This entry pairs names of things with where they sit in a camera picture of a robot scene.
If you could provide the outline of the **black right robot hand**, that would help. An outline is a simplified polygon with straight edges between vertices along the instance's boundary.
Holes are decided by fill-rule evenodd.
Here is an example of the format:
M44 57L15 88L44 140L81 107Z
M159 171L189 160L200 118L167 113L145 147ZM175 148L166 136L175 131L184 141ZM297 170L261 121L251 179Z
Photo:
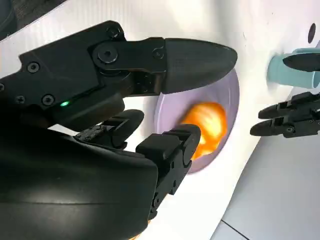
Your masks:
M127 240L144 231L192 166L200 129L127 139L144 113L124 98L207 86L237 52L204 40L127 41L105 21L25 52L0 84L0 237Z

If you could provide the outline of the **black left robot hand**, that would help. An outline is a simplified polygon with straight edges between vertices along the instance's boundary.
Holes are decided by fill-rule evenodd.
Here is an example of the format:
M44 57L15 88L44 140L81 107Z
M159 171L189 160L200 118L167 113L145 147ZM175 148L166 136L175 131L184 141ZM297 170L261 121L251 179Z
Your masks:
M272 61L268 78L275 77L293 87L316 88L320 85L320 54L305 52L279 56ZM252 136L283 135L296 138L317 135L320 131L320 94L309 91L293 95L291 99L259 111L263 119L251 127Z

